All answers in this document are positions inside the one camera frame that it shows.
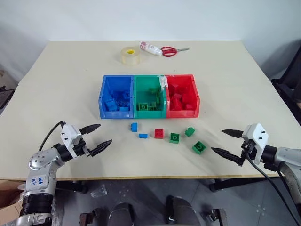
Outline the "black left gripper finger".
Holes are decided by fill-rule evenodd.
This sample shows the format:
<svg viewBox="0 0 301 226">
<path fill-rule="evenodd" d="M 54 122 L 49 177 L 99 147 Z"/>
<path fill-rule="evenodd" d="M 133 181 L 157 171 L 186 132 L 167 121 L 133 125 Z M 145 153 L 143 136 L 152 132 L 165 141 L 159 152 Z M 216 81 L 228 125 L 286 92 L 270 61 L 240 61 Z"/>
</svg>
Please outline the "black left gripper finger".
<svg viewBox="0 0 301 226">
<path fill-rule="evenodd" d="M 95 131 L 96 129 L 98 129 L 100 126 L 101 126 L 101 124 L 92 124 L 92 125 L 81 128 L 79 131 L 80 131 L 81 135 L 89 134 L 89 133 Z"/>
<path fill-rule="evenodd" d="M 111 143 L 112 143 L 112 139 L 102 142 L 96 148 L 90 150 L 90 156 L 95 156 L 103 152 Z"/>
</svg>

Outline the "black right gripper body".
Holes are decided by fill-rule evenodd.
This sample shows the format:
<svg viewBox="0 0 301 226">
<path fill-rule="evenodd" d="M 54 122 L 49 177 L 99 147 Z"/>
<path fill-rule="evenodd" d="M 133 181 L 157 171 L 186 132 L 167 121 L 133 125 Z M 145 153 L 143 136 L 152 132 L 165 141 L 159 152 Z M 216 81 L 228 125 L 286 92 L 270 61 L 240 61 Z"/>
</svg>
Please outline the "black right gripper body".
<svg viewBox="0 0 301 226">
<path fill-rule="evenodd" d="M 252 160 L 251 159 L 251 155 L 252 155 L 252 151 L 256 150 L 255 149 L 255 142 L 252 140 L 249 141 L 244 141 L 242 143 L 242 152 L 241 152 L 241 156 L 238 160 L 238 165 L 239 166 L 243 166 L 243 163 L 245 160 L 248 160 L 249 162 Z"/>
</svg>

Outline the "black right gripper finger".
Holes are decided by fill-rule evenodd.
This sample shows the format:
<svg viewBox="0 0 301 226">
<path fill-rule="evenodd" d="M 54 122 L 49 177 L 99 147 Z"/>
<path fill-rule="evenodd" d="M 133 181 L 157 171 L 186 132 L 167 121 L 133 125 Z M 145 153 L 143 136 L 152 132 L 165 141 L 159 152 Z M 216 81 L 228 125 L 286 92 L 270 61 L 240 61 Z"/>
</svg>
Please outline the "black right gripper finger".
<svg viewBox="0 0 301 226">
<path fill-rule="evenodd" d="M 221 157 L 230 160 L 232 162 L 235 162 L 237 165 L 241 165 L 241 158 L 237 155 L 231 154 L 229 151 L 226 151 L 221 148 L 212 147 L 211 148 L 215 153 L 220 155 Z"/>
<path fill-rule="evenodd" d="M 235 138 L 242 138 L 243 134 L 243 131 L 236 129 L 223 129 L 222 132 Z"/>
</svg>

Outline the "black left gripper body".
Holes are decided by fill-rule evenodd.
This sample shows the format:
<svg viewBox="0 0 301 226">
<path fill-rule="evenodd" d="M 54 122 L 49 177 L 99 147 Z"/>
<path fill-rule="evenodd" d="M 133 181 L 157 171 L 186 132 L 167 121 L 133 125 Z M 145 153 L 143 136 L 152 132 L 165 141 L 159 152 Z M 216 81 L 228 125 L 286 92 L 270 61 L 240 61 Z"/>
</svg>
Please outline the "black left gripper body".
<svg viewBox="0 0 301 226">
<path fill-rule="evenodd" d="M 91 156 L 91 151 L 87 148 L 86 142 L 83 138 L 79 140 L 77 145 L 73 145 L 73 151 L 77 157 L 82 155 Z"/>
</svg>

